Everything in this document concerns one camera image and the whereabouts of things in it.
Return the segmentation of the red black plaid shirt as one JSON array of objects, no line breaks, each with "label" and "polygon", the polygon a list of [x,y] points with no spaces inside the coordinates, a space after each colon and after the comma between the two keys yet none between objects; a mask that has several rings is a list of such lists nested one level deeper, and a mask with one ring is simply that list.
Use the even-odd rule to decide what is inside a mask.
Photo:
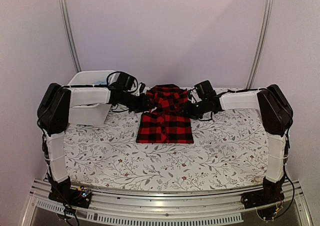
[{"label": "red black plaid shirt", "polygon": [[139,144],[192,144],[191,120],[183,107],[188,92],[175,84],[156,85],[146,91],[154,110],[142,113],[136,137]]}]

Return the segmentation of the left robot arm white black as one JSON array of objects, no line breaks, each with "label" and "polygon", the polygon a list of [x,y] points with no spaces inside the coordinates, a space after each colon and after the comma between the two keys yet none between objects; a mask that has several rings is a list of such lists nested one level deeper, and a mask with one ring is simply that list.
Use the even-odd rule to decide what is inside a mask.
[{"label": "left robot arm white black", "polygon": [[151,109],[141,88],[51,83],[38,107],[37,125],[55,195],[70,203],[72,183],[153,189],[161,173],[152,165],[150,145],[136,142],[141,115]]}]

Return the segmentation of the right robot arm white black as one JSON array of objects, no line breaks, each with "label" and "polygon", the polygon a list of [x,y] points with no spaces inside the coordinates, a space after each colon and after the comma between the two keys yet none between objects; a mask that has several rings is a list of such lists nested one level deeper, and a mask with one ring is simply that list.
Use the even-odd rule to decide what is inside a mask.
[{"label": "right robot arm white black", "polygon": [[208,112],[256,110],[268,138],[268,165],[263,181],[279,184],[285,178],[294,112],[278,85],[217,94],[211,83],[204,81],[195,85],[187,95],[183,111],[193,120],[201,119]]}]

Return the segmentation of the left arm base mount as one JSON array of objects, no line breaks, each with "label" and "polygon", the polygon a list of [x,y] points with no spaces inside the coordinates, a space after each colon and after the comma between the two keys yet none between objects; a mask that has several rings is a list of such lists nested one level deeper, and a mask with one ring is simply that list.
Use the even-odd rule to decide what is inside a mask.
[{"label": "left arm base mount", "polygon": [[88,209],[92,200],[92,191],[83,186],[71,188],[69,184],[52,185],[48,198],[68,206]]}]

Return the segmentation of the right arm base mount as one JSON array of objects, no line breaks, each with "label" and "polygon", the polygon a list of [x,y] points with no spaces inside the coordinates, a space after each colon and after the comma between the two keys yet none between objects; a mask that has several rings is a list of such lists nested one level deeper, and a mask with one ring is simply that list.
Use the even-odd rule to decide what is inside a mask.
[{"label": "right arm base mount", "polygon": [[260,190],[243,193],[240,201],[245,209],[250,209],[280,202],[284,199],[282,185],[271,183],[264,184]]}]

